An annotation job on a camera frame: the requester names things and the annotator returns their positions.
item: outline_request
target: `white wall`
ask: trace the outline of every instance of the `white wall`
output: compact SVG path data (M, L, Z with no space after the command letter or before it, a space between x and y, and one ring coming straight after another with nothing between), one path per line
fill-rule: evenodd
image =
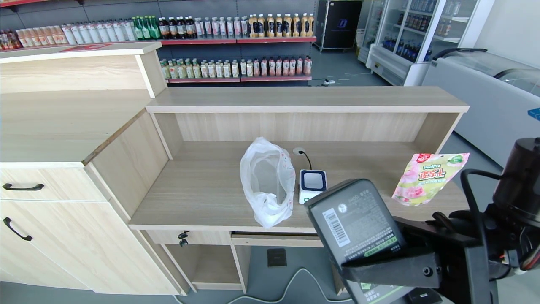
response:
M475 47L540 68L539 0L495 0Z

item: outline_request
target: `gray floor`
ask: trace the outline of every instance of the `gray floor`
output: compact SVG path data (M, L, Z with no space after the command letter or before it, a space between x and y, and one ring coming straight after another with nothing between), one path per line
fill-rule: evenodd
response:
M313 78L336 80L335 85L388 85L378 76L371 75L361 65L353 52L319 53L313 51ZM319 85L321 81L313 80L311 85ZM466 168L477 168L494 173L500 173L501 167L492 163L472 147L469 143L453 134L442 153L470 152ZM491 202L495 189L494 181L482 177L471 179L472 188L476 194L481 209ZM319 281L325 297L329 299L344 299L347 295L337 297L334 293L332 274L328 256L322 248L286 248L287 267L268 268L265 247L253 247L252 260L249 269L248 294L265 300L276 300L281 297L292 275L300 267L309 269ZM499 281L500 303L534 303L540 298L540 272L527 273ZM241 296L242 292L201 290L190 293L180 300L186 304L216 303L225 304ZM174 304L171 296L131 296L103 295L83 290L70 290L27 286L16 283L0 282L0 302L2 304ZM300 273L292 282L282 303L327 303L321 295L315 281L307 274ZM258 303L249 299L237 301L238 304Z

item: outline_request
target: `product package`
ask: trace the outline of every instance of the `product package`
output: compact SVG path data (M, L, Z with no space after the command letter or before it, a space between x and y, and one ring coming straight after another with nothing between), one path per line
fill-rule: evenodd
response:
M413 155L392 198L405 206L428 203L463 168L469 153Z

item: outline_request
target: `drawer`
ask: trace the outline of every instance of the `drawer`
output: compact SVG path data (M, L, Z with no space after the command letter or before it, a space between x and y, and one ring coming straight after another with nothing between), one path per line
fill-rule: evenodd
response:
M2 168L0 181L3 199L106 201L84 168Z
M178 244L178 236L183 230L147 230L150 238L156 244ZM231 233L228 231L201 231L190 230L184 238L188 244L199 245L229 245L231 244Z
M309 234L246 234L233 233L233 245L279 246L279 247L323 247L315 233Z

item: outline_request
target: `white plastic bag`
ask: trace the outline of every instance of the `white plastic bag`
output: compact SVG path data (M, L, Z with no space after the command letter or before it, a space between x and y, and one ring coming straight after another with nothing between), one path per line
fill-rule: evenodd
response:
M287 150L258 137L240 161L240 179L261 226L270 228L291 216L296 173Z

